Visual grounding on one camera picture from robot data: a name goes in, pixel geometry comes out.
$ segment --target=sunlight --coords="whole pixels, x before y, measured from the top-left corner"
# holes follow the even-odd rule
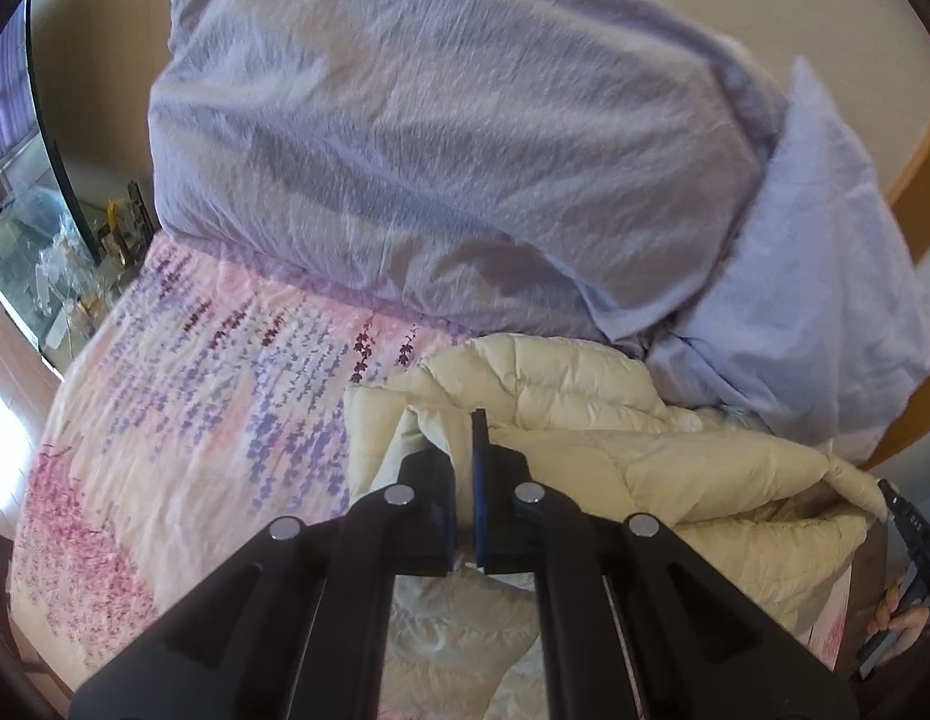
[[[11,501],[31,451],[25,426],[0,398],[0,509]]]

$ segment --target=wrinkled fabric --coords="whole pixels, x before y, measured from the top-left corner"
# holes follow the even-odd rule
[[[650,340],[669,399],[803,442],[884,428],[930,372],[930,303],[811,71],[788,100],[653,0],[172,0],[169,45],[173,233],[476,333]],[[753,212],[793,196],[785,247]],[[750,248],[775,256],[734,277]]]
[[[465,338],[160,230],[55,395],[9,577],[20,630],[75,690],[275,517],[339,517],[346,386]]]
[[[353,501],[398,478],[409,454],[452,459],[459,523],[472,520],[471,411],[492,443],[584,512],[650,512],[793,633],[814,620],[870,517],[877,482],[845,461],[678,409],[646,367],[606,346],[496,335],[345,394]],[[384,709],[415,717],[545,717],[531,582],[481,576],[397,584]]]

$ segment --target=human hand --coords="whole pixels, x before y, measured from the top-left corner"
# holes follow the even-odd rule
[[[893,658],[898,658],[900,654],[915,644],[929,622],[930,610],[928,607],[912,607],[897,617],[892,616],[898,610],[898,605],[902,600],[902,581],[904,579],[905,574],[900,576],[889,588],[875,610],[875,619],[868,623],[865,629],[869,637],[873,637],[879,631],[900,631],[902,633],[889,651],[884,656],[881,656],[879,666],[887,664]]]

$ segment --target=beige wall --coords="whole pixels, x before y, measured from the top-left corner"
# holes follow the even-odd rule
[[[884,186],[930,117],[930,40],[905,0],[666,0],[743,42],[783,85],[795,55],[824,77]],[[169,59],[169,0],[34,0],[46,123],[82,199],[151,173],[148,89]]]
[[[167,36],[169,0],[32,0],[39,100],[79,199],[103,205],[133,178],[150,198],[145,113]]]

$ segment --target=pink floral pattern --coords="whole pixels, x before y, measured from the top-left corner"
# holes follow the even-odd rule
[[[849,568],[838,579],[817,621],[809,630],[808,640],[803,640],[814,656],[828,668],[835,668],[838,650],[845,633],[845,617],[848,610],[848,594],[852,584],[852,569]]]
[[[342,514],[344,389],[464,338],[159,234],[52,407],[13,565],[25,635],[75,685],[273,517]]]
[[[107,527],[94,530],[83,493],[68,478],[70,450],[39,453],[25,495],[15,550],[25,594],[47,609],[49,627],[98,669],[158,616],[148,587]]]

